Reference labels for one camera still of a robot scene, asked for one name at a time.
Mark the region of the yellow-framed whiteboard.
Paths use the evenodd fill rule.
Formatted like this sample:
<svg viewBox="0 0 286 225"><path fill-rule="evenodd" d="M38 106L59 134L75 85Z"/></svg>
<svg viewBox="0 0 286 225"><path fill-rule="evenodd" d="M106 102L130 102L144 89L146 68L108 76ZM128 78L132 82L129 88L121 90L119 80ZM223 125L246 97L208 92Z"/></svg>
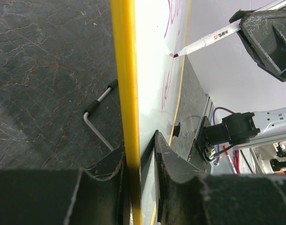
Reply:
<svg viewBox="0 0 286 225"><path fill-rule="evenodd" d="M113 0L111 13L133 223L156 215L153 136L170 143L181 97L191 1Z"/></svg>

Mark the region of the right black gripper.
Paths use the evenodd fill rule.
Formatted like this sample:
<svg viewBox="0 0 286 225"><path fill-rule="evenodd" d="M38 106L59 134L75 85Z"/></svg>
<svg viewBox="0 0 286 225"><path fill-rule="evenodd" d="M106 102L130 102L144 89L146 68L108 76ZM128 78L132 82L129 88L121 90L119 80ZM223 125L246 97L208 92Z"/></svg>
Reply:
<svg viewBox="0 0 286 225"><path fill-rule="evenodd" d="M286 82L286 9L248 13L238 36L262 70Z"/></svg>

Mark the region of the purple whiteboard marker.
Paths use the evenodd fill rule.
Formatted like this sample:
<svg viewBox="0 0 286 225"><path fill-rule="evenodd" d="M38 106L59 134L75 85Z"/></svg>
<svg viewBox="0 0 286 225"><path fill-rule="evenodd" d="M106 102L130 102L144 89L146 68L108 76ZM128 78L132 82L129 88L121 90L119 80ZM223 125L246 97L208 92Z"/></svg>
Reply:
<svg viewBox="0 0 286 225"><path fill-rule="evenodd" d="M268 5L265 5L255 10L254 12L267 11L267 10L279 10L283 8L286 8L286 0L275 0L274 2ZM237 20L211 34L208 34L202 37L201 39L191 43L190 45L185 46L183 49L181 49L180 51L178 51L176 54L172 56L173 58L177 58L180 56L191 54L199 49L202 49L213 43L216 43L240 30L241 30L240 20Z"/></svg>

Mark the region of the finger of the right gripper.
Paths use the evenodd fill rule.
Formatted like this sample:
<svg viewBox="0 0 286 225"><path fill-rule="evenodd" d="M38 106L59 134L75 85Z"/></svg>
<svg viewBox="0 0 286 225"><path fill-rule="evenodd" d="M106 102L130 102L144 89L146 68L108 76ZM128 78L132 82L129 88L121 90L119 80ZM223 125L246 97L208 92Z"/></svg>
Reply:
<svg viewBox="0 0 286 225"><path fill-rule="evenodd" d="M268 5L260 7L259 9L256 9L256 10L239 10L229 19L229 22L233 23L241 19L243 16L245 16L248 13L267 11L267 10L280 10L284 8L286 8L286 0L275 0L272 3L269 3Z"/></svg>

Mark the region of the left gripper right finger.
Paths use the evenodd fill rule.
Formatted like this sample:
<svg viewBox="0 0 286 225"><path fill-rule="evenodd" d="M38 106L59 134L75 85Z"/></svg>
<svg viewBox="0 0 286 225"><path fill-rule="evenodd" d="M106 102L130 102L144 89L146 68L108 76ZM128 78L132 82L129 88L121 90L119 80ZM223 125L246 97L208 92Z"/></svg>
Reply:
<svg viewBox="0 0 286 225"><path fill-rule="evenodd" d="M286 175L210 175L154 135L162 225L286 225Z"/></svg>

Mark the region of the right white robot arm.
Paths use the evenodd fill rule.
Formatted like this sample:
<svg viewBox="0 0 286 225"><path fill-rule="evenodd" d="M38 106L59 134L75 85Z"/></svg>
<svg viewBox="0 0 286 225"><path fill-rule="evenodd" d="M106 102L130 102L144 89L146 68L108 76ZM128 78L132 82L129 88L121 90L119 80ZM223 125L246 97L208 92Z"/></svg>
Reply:
<svg viewBox="0 0 286 225"><path fill-rule="evenodd" d="M205 45L234 33L238 33L248 54L262 70L286 82L286 0L276 0L254 11L238 11L228 26L207 36L212 40ZM279 119L271 112L267 116L255 112L232 113L213 126L205 116L194 140L195 147L203 152L222 143L231 147L248 143L275 128Z"/></svg>

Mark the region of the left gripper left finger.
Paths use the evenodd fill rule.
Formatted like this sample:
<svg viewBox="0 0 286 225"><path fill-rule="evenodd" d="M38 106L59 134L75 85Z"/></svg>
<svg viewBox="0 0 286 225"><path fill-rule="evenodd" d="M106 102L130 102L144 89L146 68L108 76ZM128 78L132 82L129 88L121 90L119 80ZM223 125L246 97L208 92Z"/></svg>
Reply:
<svg viewBox="0 0 286 225"><path fill-rule="evenodd" d="M0 225L127 225L123 146L77 169L0 169Z"/></svg>

